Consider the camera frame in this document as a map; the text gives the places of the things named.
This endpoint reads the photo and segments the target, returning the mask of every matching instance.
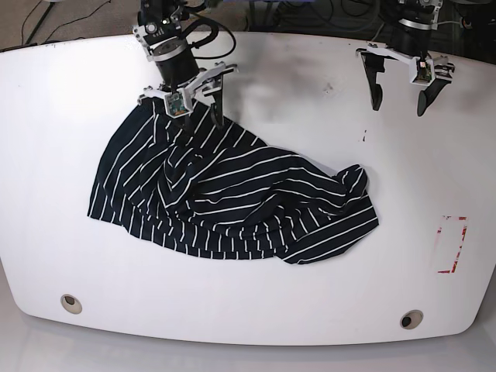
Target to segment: metal grommet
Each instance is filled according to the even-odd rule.
[[[424,314],[420,310],[411,310],[401,317],[400,326],[403,329],[414,329],[424,319]]]
[[[62,304],[62,307],[71,314],[79,314],[83,311],[83,307],[81,306],[81,303],[78,301],[78,299],[70,294],[64,294],[60,298],[60,303]]]

